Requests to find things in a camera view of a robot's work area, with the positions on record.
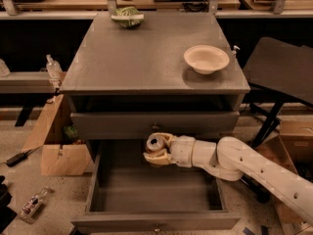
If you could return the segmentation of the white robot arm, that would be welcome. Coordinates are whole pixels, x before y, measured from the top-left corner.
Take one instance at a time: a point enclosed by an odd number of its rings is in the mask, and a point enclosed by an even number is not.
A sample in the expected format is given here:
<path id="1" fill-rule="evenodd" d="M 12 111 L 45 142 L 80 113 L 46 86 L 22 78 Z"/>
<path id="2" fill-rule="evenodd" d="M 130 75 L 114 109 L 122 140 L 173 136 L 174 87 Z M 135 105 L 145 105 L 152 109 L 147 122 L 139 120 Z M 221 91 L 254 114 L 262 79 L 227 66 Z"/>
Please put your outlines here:
<path id="1" fill-rule="evenodd" d="M 157 132 L 146 142 L 145 160 L 152 165 L 199 167 L 228 181 L 248 175 L 313 224 L 313 183 L 257 153 L 243 141 L 226 136 L 218 142 Z"/>

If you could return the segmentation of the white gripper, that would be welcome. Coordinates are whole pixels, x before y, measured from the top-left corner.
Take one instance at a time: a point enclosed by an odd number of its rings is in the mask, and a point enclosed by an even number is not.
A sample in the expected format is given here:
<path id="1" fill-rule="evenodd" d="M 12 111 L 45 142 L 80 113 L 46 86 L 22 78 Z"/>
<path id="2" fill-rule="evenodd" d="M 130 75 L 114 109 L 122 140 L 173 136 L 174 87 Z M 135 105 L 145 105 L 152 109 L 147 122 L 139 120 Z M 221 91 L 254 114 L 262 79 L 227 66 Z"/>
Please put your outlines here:
<path id="1" fill-rule="evenodd" d="M 170 156 L 167 153 L 150 154 L 145 153 L 145 160 L 152 165 L 170 165 L 171 163 L 181 167 L 192 166 L 192 154 L 196 139 L 189 136 L 175 137 L 173 134 L 165 132 L 153 133 L 160 135 L 164 141 L 166 148 L 169 148 Z"/>

